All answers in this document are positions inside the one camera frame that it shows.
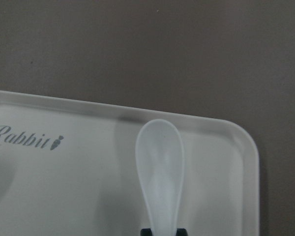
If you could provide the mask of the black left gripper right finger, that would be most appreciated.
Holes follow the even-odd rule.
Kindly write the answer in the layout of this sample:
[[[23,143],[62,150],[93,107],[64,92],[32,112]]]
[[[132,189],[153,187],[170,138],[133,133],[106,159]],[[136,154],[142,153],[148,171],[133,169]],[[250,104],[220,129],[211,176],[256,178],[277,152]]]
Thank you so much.
[[[185,228],[177,228],[176,236],[187,236],[187,230]]]

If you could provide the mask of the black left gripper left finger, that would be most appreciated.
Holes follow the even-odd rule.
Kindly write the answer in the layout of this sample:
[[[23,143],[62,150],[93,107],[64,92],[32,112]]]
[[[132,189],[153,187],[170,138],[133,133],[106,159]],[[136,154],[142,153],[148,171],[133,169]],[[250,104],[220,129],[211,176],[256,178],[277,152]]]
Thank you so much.
[[[141,229],[140,236],[152,236],[151,228]]]

